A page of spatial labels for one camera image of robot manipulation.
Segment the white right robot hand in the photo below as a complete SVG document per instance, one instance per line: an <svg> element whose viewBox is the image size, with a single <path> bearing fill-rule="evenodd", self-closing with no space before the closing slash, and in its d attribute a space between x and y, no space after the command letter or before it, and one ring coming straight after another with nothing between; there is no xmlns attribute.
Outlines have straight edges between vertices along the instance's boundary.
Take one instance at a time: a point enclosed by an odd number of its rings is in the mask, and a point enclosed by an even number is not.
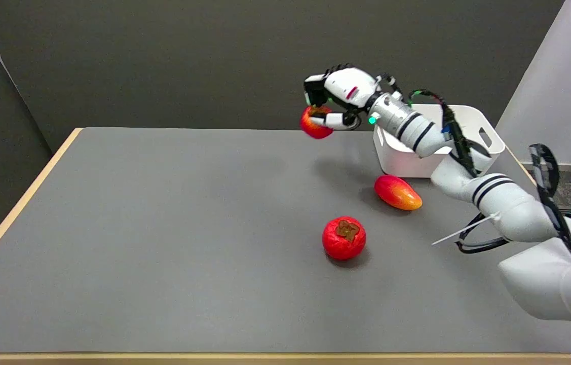
<svg viewBox="0 0 571 365"><path fill-rule="evenodd" d="M310 122L334 131L357 129L362 123L360 114L369 111L382 94L376 78L346 64L309 76L303 87L311 108Z"/></svg>

